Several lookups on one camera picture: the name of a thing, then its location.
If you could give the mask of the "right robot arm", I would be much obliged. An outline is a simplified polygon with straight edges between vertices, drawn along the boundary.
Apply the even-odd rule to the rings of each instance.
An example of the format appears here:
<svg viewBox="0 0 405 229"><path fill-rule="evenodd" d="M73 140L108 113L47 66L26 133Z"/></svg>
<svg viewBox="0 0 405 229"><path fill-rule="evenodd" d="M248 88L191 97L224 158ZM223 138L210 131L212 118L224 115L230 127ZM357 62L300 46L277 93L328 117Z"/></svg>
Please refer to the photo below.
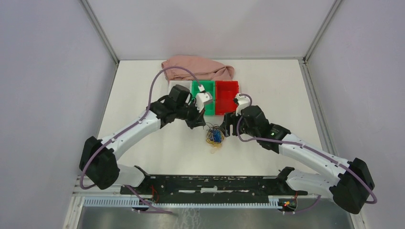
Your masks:
<svg viewBox="0 0 405 229"><path fill-rule="evenodd" d="M316 171L315 174L285 168L285 177L276 181L282 195L291 191L306 191L330 198L343 210L359 214L365 204L375 204L375 184L366 162L359 158L350 161L331 155L306 143L290 130L270 123L257 105L241 113L226 113L220 125L225 136L250 136L266 150L292 158Z"/></svg>

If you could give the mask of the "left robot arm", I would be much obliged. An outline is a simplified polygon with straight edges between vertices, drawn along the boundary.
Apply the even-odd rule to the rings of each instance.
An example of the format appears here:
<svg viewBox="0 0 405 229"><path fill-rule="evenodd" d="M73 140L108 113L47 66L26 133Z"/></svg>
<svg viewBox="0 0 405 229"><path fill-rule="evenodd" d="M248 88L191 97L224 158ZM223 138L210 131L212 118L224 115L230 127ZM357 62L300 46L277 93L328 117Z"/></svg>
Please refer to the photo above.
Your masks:
<svg viewBox="0 0 405 229"><path fill-rule="evenodd" d="M92 136L85 141L79 168L81 179L88 177L94 186L103 190L113 184L130 185L139 194L149 191L150 181L146 172L137 166L118 164L118 160L147 135L162 129L175 119L184 120L190 129L204 126L205 105L212 103L212 95L203 86L193 96L182 85L175 85L168 95L149 102L141 115L122 129L97 139Z"/></svg>

